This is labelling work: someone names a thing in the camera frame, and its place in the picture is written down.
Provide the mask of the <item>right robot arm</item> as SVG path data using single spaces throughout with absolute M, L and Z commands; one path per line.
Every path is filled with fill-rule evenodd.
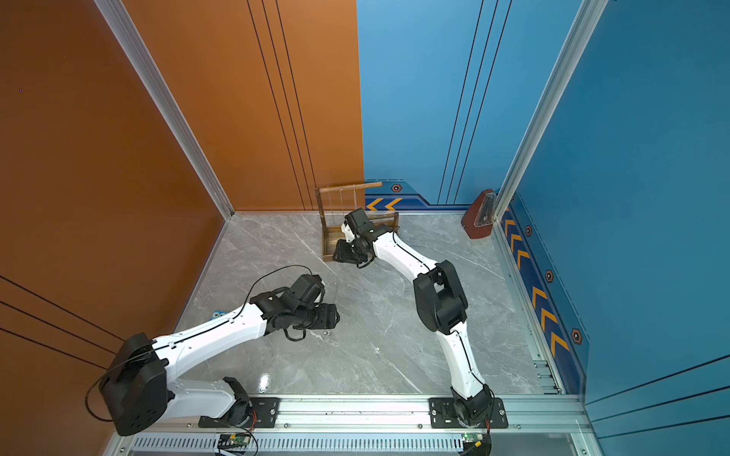
M 381 260 L 412 281 L 417 315 L 436 334 L 450 370 L 457 419 L 468 428 L 485 425 L 495 398 L 471 348 L 469 303 L 454 264 L 420 254 L 393 228 L 374 223 L 362 209 L 347 214 L 340 229 L 344 238 L 336 243 L 334 261 L 362 269 Z

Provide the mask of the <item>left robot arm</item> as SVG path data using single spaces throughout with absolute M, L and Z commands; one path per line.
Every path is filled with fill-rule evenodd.
M 199 418 L 207 426 L 249 427 L 254 405 L 234 377 L 185 380 L 186 372 L 243 343 L 291 329 L 331 330 L 340 323 L 336 305 L 324 300 L 319 275 L 300 275 L 293 285 L 247 296 L 239 308 L 191 329 L 127 339 L 99 379 L 108 420 L 120 436 L 131 436 L 160 421 Z

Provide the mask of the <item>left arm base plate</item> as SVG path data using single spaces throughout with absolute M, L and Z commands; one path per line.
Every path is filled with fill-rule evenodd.
M 247 402 L 237 401 L 221 418 L 202 416 L 198 426 L 201 429 L 238 428 L 273 429 L 279 416 L 279 397 L 253 397 Z

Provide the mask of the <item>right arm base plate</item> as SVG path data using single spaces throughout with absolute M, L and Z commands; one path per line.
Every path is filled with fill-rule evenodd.
M 501 398 L 488 401 L 486 408 L 468 408 L 454 397 L 432 397 L 428 400 L 433 429 L 507 429 L 509 421 Z

